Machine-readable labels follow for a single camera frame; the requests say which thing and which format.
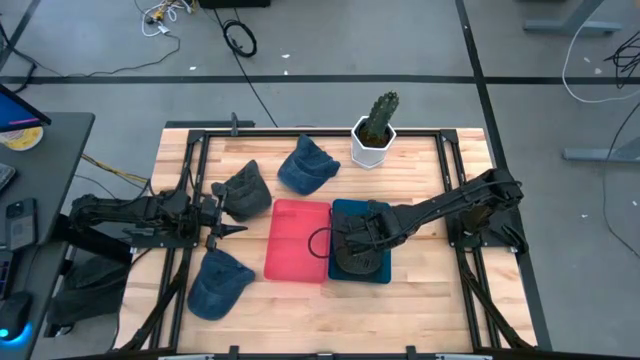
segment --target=gray floor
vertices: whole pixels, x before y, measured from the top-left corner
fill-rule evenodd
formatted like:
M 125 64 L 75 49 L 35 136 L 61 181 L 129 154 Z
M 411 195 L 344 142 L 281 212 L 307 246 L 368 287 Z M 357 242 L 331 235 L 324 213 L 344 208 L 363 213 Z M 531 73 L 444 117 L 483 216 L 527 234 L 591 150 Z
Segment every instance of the gray floor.
M 10 33 L 29 2 L 0 3 Z M 155 5 L 151 0 L 139 3 Z M 525 18 L 566 16 L 576 4 L 466 1 L 485 75 L 559 76 L 570 38 L 526 34 L 521 26 Z M 139 15 L 132 1 L 42 1 L 18 48 L 64 74 L 152 61 L 175 44 L 172 39 L 143 37 Z M 221 15 L 227 18 L 232 12 Z M 240 15 L 259 41 L 258 55 L 243 60 L 251 75 L 472 74 L 452 1 L 274 0 L 270 8 L 241 9 Z M 568 74 L 612 76 L 613 67 L 602 60 L 638 30 L 638 19 L 635 1 L 606 1 L 594 20 L 620 21 L 623 31 L 579 39 Z M 181 51 L 160 65 L 120 75 L 239 75 L 216 26 L 202 12 L 179 13 L 169 27 L 182 38 Z M 11 56 L 1 74 L 22 75 L 26 70 L 26 64 Z M 37 75 L 52 74 L 42 70 Z M 635 90 L 628 86 L 620 92 L 612 85 L 574 88 L 588 99 Z M 389 89 L 401 97 L 393 120 L 397 126 L 485 126 L 471 84 L 256 84 L 282 126 L 349 126 Z M 560 158 L 565 146 L 608 146 L 634 100 L 581 104 L 557 85 L 490 85 L 489 93 L 509 166 L 524 183 L 522 216 L 554 349 L 640 355 L 640 262 L 604 224 L 602 168 Z M 43 111 L 95 113 L 86 152 L 145 176 L 152 172 L 168 120 L 220 120 L 235 111 L 257 126 L 271 126 L 246 84 L 37 85 L 22 95 Z M 636 119 L 621 141 L 638 135 Z M 137 191 L 86 164 L 78 174 L 101 181 L 122 197 Z M 633 221 L 640 215 L 634 205 L 640 203 L 640 173 L 634 166 L 612 165 L 607 179 L 611 222 L 640 249 L 640 225 Z M 68 200 L 88 192 L 106 195 L 78 179 Z M 114 331 L 113 316 L 82 322 L 71 335 L 41 341 L 34 358 L 104 352 Z

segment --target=wooden table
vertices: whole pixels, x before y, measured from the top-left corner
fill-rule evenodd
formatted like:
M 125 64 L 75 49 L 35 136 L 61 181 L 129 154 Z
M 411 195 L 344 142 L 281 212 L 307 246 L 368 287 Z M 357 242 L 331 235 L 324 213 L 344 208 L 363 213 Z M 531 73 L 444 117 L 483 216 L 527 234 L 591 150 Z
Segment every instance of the wooden table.
M 153 172 L 156 191 L 172 189 L 178 182 L 188 132 L 164 130 Z M 469 179 L 492 167 L 482 129 L 458 129 L 458 136 Z M 336 177 L 310 196 L 296 195 L 276 176 L 295 148 L 293 137 L 213 138 L 203 191 L 210 192 L 211 183 L 224 182 L 251 159 L 258 162 L 274 199 L 330 203 L 336 198 L 374 198 L 392 205 L 415 204 L 444 191 L 432 139 L 398 137 L 386 162 L 370 171 L 351 162 L 350 138 L 317 137 L 314 141 L 342 167 Z M 450 154 L 448 158 L 455 174 Z M 195 170 L 197 156 L 192 164 Z M 223 222 L 235 223 L 227 215 Z M 418 352 L 472 350 L 455 252 L 449 247 L 444 220 L 424 225 L 410 241 L 392 251 L 392 282 L 388 285 L 266 280 L 263 267 L 270 223 L 271 212 L 267 211 L 244 223 L 248 231 L 219 242 L 220 249 L 256 272 L 256 281 L 219 321 L 199 319 L 185 306 L 179 353 L 226 353 L 231 345 L 239 345 L 242 353 L 403 353 L 407 345 L 415 345 Z M 132 270 L 116 347 L 131 339 L 155 305 L 165 251 L 151 251 Z M 193 253 L 187 289 L 205 252 L 200 246 Z M 515 256 L 505 248 L 484 248 L 482 252 L 495 304 L 522 338 L 535 344 Z M 477 300 L 476 309 L 483 344 L 488 346 L 485 317 Z M 161 346 L 167 344 L 172 311 L 170 305 Z

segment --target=potted cactus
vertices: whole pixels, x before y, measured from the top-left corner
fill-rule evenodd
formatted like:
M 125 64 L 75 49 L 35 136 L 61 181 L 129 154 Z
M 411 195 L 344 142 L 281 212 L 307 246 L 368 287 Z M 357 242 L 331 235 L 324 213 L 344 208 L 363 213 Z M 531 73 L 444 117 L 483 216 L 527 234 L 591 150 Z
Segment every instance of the potted cactus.
M 351 129 L 351 159 L 365 169 L 382 164 L 396 138 L 389 121 L 396 111 L 400 99 L 390 91 L 378 98 L 369 116 L 363 116 Z

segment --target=pink plastic tray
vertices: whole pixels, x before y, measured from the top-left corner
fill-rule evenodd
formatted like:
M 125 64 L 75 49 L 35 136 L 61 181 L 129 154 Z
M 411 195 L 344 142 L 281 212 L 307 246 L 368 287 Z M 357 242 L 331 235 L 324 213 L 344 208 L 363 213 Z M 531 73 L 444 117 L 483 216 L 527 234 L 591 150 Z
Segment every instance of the pink plastic tray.
M 264 264 L 269 280 L 322 283 L 327 280 L 328 261 L 309 253 L 311 233 L 331 224 L 327 203 L 278 199 L 273 205 L 271 231 Z M 329 231 L 313 237 L 313 251 L 328 254 Z

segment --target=white pot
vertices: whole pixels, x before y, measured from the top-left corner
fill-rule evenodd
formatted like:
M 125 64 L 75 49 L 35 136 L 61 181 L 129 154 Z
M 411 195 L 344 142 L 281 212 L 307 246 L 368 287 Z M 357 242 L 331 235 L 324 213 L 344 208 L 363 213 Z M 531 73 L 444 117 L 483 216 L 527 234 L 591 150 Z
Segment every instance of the white pot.
M 360 139 L 358 139 L 356 130 L 358 130 L 360 124 L 362 124 L 362 122 L 367 118 L 369 117 L 361 117 L 356 125 L 351 129 L 351 160 L 365 169 L 373 169 L 384 162 L 384 157 L 387 155 L 387 151 L 391 147 L 393 140 L 396 139 L 396 132 L 393 130 L 391 125 L 387 125 L 387 128 L 391 133 L 391 138 L 389 139 L 387 146 L 383 148 L 371 148 L 364 146 L 360 142 Z

